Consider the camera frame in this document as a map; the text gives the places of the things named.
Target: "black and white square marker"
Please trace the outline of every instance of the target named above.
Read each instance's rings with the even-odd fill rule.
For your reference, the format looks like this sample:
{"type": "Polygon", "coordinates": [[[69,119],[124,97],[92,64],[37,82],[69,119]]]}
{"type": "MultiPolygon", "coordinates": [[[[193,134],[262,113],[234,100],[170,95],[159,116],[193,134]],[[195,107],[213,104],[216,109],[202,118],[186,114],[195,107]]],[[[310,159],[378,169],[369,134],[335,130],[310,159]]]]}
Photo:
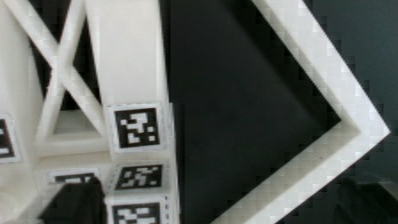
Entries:
{"type": "Polygon", "coordinates": [[[115,125],[120,148],[159,144],[154,108],[115,111],[115,125]]]}
{"type": "Polygon", "coordinates": [[[166,196],[106,197],[108,224],[172,224],[166,196]]]}
{"type": "Polygon", "coordinates": [[[109,107],[111,139],[117,152],[159,150],[163,125],[159,105],[131,104],[109,107]]]}
{"type": "Polygon", "coordinates": [[[161,187],[163,165],[120,168],[115,190],[161,187]]]}
{"type": "Polygon", "coordinates": [[[54,177],[56,183],[88,183],[93,173],[61,175],[54,177]]]}
{"type": "Polygon", "coordinates": [[[161,224],[159,202],[111,207],[115,224],[161,224]]]}
{"type": "Polygon", "coordinates": [[[17,162],[19,153],[8,115],[0,114],[0,163],[17,162]]]}
{"type": "Polygon", "coordinates": [[[99,178],[97,168],[53,170],[47,172],[49,183],[86,183],[92,177],[99,178]]]}

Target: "white angled bracket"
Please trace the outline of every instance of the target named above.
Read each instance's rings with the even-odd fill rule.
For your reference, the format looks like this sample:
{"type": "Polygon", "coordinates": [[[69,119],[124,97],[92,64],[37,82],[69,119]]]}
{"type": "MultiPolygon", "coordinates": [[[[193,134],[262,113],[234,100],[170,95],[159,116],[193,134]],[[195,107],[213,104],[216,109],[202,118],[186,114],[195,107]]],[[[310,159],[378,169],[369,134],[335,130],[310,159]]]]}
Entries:
{"type": "Polygon", "coordinates": [[[253,0],[253,4],[340,122],[225,211],[214,224],[275,223],[388,134],[303,1],[253,0]]]}

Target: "diagonal white strut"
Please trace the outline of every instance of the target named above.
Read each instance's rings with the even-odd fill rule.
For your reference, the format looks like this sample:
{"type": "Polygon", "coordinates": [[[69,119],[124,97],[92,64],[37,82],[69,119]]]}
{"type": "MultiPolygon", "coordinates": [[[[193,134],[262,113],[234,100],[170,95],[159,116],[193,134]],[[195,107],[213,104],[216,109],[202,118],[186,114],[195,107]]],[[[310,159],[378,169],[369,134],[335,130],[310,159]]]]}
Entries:
{"type": "Polygon", "coordinates": [[[47,27],[28,1],[5,0],[5,4],[53,69],[42,105],[37,138],[42,140],[51,135],[65,90],[70,93],[92,126],[101,136],[104,136],[101,105],[72,67],[72,56],[76,52],[77,37],[85,19],[83,1],[70,1],[60,45],[56,44],[47,27]]]}
{"type": "Polygon", "coordinates": [[[252,0],[340,122],[213,224],[273,224],[337,177],[388,129],[301,0],[252,0]]]}

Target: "white truss structure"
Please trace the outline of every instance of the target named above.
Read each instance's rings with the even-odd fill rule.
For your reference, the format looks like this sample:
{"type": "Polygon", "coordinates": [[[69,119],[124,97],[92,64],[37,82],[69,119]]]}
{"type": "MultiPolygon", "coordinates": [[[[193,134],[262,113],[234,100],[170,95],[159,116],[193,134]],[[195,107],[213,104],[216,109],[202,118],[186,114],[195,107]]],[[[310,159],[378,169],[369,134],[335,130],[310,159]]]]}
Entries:
{"type": "MultiPolygon", "coordinates": [[[[234,204],[214,220],[214,224],[275,223],[346,170],[388,133],[301,0],[253,0],[253,3],[340,122],[234,204]]],[[[0,0],[0,36],[0,113],[12,117],[22,158],[19,163],[0,164],[0,214],[6,210],[6,213],[1,214],[3,220],[21,217],[21,223],[28,223],[22,218],[33,212],[26,214],[22,211],[45,188],[40,178],[47,170],[95,166],[99,172],[108,175],[111,164],[129,160],[168,160],[172,163],[170,194],[173,217],[177,217],[173,130],[156,0],[134,0],[133,2],[131,0],[72,0],[58,44],[28,1],[0,0]],[[102,105],[99,105],[72,68],[85,17],[90,26],[102,105]],[[117,28],[109,24],[111,21],[124,22],[133,29],[125,30],[122,25],[117,28]],[[136,30],[141,27],[145,27],[143,35],[147,36],[138,35],[136,37],[136,30]],[[118,29],[122,35],[115,34],[111,29],[118,29]],[[44,101],[26,34],[53,69],[44,101]],[[122,50],[117,48],[120,47],[118,42],[127,45],[122,50]],[[136,62],[143,65],[141,67],[140,64],[125,63],[125,58],[134,55],[145,55],[143,61],[136,62]],[[125,78],[131,82],[127,94],[125,88],[117,90],[124,81],[117,78],[125,78]],[[85,130],[77,134],[54,135],[65,91],[70,93],[93,130],[85,130]],[[156,153],[129,153],[125,156],[108,150],[108,146],[111,146],[108,143],[109,121],[104,111],[109,105],[149,101],[159,102],[165,109],[168,150],[156,153]]]]}

